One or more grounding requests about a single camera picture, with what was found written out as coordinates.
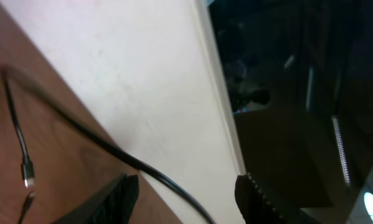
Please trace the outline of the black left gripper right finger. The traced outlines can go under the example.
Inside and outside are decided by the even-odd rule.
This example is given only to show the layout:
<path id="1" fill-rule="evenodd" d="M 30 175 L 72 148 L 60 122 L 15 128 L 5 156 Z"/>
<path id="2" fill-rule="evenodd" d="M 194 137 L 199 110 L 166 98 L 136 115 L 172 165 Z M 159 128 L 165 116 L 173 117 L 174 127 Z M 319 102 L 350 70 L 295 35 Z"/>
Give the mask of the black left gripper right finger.
<path id="1" fill-rule="evenodd" d="M 237 176 L 235 201 L 246 224 L 319 224 L 250 174 Z"/>

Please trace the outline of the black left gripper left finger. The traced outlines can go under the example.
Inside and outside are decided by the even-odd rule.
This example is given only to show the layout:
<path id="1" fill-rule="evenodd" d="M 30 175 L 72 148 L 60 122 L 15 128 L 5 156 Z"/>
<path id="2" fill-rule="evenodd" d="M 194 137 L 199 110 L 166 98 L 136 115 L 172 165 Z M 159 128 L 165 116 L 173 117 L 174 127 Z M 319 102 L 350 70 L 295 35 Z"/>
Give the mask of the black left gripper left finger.
<path id="1" fill-rule="evenodd" d="M 54 224 L 128 224 L 138 196 L 138 176 L 121 174 Z"/>

